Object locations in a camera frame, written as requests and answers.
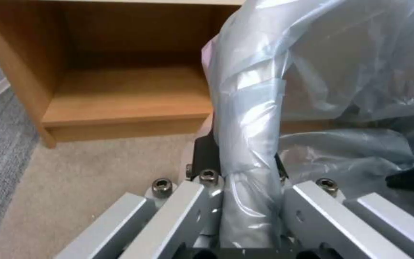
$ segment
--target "metal frame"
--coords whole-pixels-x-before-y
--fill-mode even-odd
[[[414,258],[414,217],[376,193],[344,205]]]
[[[205,187],[182,182],[120,258],[172,258],[178,249],[193,246],[208,213],[209,195]]]
[[[155,213],[153,201],[125,193],[55,258],[117,258]]]
[[[344,258],[409,258],[314,182],[283,195],[284,221],[307,249],[328,244]]]

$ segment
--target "wooden shelf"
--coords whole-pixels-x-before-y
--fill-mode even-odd
[[[194,133],[201,49],[243,0],[0,1],[0,66],[48,147]]]
[[[158,3],[193,5],[242,5],[245,0],[44,0],[68,2],[106,2],[106,3]]]
[[[45,127],[206,118],[207,83],[195,64],[72,69],[42,119]]]

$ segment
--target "bolt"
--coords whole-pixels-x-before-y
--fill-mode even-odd
[[[185,174],[186,174],[186,180],[190,181],[191,177],[193,177],[193,165],[192,164],[186,164]]]
[[[172,182],[167,178],[156,179],[151,184],[151,191],[156,198],[168,198],[172,194]]]
[[[218,172],[213,169],[205,169],[199,173],[199,182],[206,187],[218,184]]]
[[[320,178],[316,181],[316,184],[326,191],[329,195],[336,197],[338,192],[338,184],[332,179]]]

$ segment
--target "plastic bag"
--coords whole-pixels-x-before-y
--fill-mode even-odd
[[[414,118],[382,122],[411,130]],[[376,192],[414,216],[414,192],[386,186],[388,175],[414,168],[414,134],[383,128],[349,128],[283,135],[279,155],[293,184],[319,178],[335,180],[347,199]]]
[[[273,156],[280,119],[414,115],[414,1],[247,0],[207,49],[202,60],[226,176],[223,247],[279,246]],[[397,161],[413,160],[403,138],[388,138],[400,144]],[[344,166],[363,172],[367,165],[400,169],[381,157]]]

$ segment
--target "beige carpet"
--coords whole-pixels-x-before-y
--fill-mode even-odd
[[[194,135],[39,144],[0,227],[0,259],[52,258],[123,193],[177,181]]]

